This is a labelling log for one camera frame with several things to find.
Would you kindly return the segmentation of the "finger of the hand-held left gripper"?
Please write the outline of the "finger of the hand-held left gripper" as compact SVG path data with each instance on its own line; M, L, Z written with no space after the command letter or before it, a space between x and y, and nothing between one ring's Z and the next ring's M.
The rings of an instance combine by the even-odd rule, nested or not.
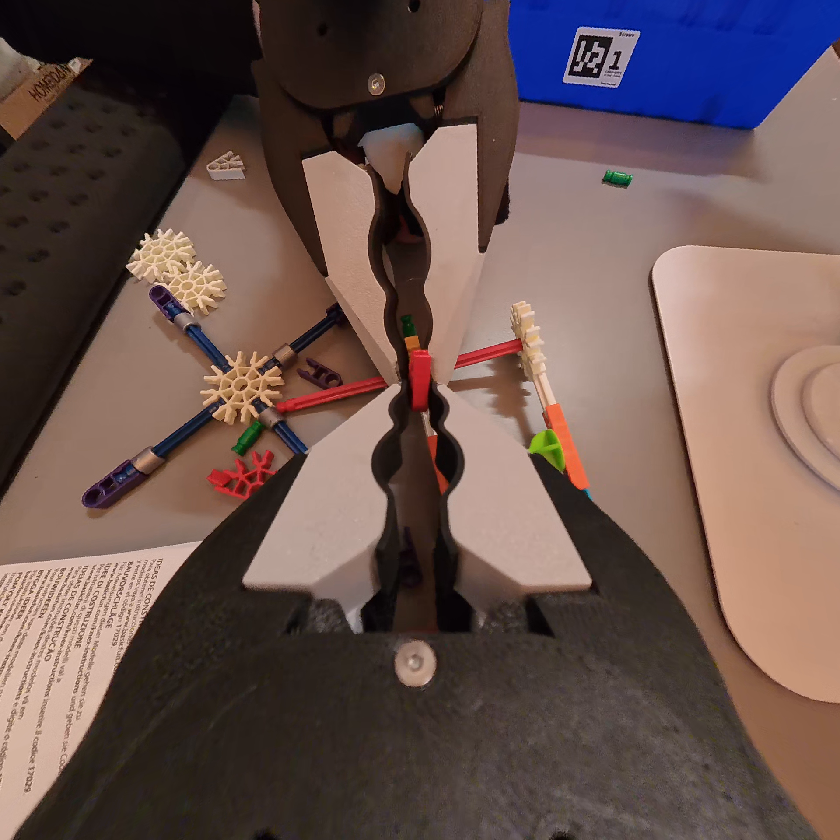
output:
M327 282L385 382L398 382L385 329L386 293L371 265L375 181L364 166L331 150L303 161Z
M478 242L477 126L438 128L406 163L409 206L429 254L423 293L432 315L427 350L437 384L452 379L485 257Z

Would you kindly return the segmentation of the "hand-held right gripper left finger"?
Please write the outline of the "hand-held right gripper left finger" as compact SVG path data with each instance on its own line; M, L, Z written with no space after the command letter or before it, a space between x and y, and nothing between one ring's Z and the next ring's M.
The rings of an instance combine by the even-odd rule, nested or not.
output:
M356 632L393 629L396 506L408 384L387 387L301 461L243 578L253 591L301 592L340 604Z

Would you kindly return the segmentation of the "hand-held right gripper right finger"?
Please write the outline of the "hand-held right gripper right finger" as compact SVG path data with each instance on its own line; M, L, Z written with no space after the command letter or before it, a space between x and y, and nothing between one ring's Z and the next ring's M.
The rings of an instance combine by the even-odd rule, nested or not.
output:
M585 592L592 577L531 457L490 417L446 385L432 386L434 463L446 481L434 549L437 627L470 630L500 605Z

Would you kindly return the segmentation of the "colourful toy cart frame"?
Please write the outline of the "colourful toy cart frame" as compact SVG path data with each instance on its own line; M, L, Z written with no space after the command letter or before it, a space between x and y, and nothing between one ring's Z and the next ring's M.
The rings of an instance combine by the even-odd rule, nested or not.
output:
M557 469L563 471L575 487L588 493L590 484L562 408L554 398L546 370L545 355L542 351L543 341L540 337L540 329L536 325L534 311L528 302L519 301L511 306L511 330L516 339L462 353L457 358L455 368L458 370L502 356L519 354L521 368L533 384L540 400L542 417L547 428L546 432L535 435L531 441L529 453L545 457ZM385 380L376 376L347 385L338 385L318 393L292 397L278 402L276 409L280 413L293 413L324 403L336 402L346 397L380 391L385 387Z

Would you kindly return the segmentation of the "red toy fan connector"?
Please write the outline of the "red toy fan connector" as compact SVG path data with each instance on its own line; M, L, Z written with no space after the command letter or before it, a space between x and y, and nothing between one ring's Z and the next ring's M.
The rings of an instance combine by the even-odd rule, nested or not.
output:
M267 450L264 454L253 451L250 464L236 458L235 469L213 469L206 480L213 488L238 500L249 499L257 489L263 487L276 471L271 469L274 453Z
M409 354L408 376L412 410L418 413L425 412L428 409L428 394L431 386L431 355L423 349L412 350Z

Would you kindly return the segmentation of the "blue rod cross white hub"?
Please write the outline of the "blue rod cross white hub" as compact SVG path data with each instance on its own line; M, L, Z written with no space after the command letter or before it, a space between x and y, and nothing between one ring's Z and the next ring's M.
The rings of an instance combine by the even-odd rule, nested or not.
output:
M149 296L166 320L181 330L211 361L213 372L205 376L205 382L211 387L202 391L203 409L197 415L160 443L147 447L101 478L83 494L82 505L96 510L110 508L144 483L163 466L169 455L212 420L226 424L236 420L257 422L261 428L276 434L292 454L305 455L306 446L276 408L280 399L278 388L283 383L282 372L297 360L301 351L331 328L347 321L340 304L333 303L322 320L272 355L253 353L248 359L242 352L235 358L222 353L199 321L165 286L153 286Z

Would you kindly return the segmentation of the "tagged blue plastic bin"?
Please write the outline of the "tagged blue plastic bin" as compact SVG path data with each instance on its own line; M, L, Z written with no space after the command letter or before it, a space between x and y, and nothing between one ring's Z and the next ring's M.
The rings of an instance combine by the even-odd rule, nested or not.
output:
M754 129L838 40L838 1L513 1L520 98Z

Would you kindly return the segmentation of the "white snowflake toy connector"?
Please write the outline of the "white snowflake toy connector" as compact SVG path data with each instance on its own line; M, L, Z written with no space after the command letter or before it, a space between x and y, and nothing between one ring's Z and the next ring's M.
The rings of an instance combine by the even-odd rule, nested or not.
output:
M193 242L183 232L158 229L156 236L145 234L126 265L135 278L168 283L196 262Z
M204 316L217 308L227 288L221 271L200 260L165 272L162 282L185 310Z

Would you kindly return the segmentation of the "toy instruction booklet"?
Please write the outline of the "toy instruction booklet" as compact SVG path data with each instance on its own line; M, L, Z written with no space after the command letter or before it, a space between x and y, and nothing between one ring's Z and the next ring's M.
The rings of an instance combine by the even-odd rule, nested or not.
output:
M139 625L197 546L2 566L2 839L77 750Z

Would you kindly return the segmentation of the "brown cardboard box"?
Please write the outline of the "brown cardboard box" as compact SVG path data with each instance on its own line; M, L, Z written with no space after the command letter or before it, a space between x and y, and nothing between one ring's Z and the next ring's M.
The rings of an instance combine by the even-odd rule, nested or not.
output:
M16 81L2 83L1 126L12 141L18 140L69 85L91 64L73 58L66 64L40 64Z

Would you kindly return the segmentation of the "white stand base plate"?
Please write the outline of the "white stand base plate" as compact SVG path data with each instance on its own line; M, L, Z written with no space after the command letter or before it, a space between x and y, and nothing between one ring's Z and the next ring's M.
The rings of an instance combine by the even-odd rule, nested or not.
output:
M680 246L652 281L718 599L784 688L838 703L838 490L776 425L775 372L838 345L837 255Z

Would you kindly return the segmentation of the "stand foot bracket with dome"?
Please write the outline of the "stand foot bracket with dome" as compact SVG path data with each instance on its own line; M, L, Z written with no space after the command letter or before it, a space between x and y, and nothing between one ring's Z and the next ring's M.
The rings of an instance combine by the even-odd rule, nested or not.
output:
M793 353L773 376L770 401L780 433L799 460L839 489L839 347Z

